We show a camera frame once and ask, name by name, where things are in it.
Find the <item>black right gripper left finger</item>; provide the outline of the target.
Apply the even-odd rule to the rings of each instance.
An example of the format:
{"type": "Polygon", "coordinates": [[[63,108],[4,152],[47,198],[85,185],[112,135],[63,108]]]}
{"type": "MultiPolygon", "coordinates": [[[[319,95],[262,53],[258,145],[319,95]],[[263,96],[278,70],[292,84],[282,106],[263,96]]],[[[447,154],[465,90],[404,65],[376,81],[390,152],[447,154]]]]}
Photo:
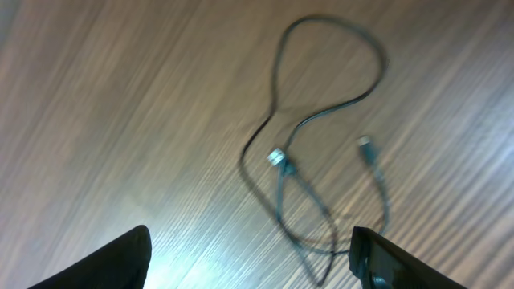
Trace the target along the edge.
{"type": "Polygon", "coordinates": [[[142,289],[151,257],[149,229],[139,225],[31,289],[142,289]]]}

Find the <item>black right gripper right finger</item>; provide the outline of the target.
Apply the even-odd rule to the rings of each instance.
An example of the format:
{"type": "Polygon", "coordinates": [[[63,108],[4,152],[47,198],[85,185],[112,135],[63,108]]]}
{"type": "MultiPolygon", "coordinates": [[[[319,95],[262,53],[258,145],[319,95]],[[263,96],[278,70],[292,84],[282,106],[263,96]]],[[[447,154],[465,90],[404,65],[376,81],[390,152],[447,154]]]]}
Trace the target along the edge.
{"type": "Polygon", "coordinates": [[[365,289],[464,289],[367,227],[353,228],[349,269],[365,289]]]}

